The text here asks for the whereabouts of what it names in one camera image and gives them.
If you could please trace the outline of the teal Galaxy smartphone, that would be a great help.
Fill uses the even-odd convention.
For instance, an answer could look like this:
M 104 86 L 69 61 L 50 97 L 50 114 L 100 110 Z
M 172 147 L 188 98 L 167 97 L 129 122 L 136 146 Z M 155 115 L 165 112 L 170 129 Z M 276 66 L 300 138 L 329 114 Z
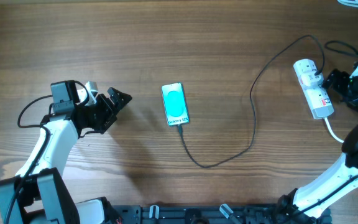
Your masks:
M 167 124 L 176 126 L 190 122 L 183 85 L 172 83 L 161 87 Z

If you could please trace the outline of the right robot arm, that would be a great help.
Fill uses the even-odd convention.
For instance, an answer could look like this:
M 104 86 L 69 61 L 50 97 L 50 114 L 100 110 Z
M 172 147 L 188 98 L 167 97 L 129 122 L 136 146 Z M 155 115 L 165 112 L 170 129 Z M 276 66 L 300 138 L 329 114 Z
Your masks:
M 326 121 L 334 111 L 327 90 L 358 111 L 358 61 L 352 73 L 334 69 L 324 78 L 312 60 L 294 64 L 300 86 L 315 119 Z M 274 223 L 321 223 L 322 214 L 343 196 L 358 188 L 358 125 L 341 141 L 338 160 L 306 186 L 283 195 L 272 213 Z

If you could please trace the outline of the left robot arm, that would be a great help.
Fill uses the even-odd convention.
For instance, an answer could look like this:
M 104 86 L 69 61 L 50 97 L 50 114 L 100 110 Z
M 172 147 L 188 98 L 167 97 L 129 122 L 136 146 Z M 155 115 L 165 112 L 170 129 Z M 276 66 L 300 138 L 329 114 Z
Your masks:
M 39 140 L 14 177 L 0 181 L 3 223 L 122 223 L 106 197 L 75 203 L 62 179 L 68 155 L 87 134 L 104 134 L 131 95 L 109 88 L 99 93 L 94 82 L 77 89 L 67 80 L 51 85 L 52 103 L 36 125 Z

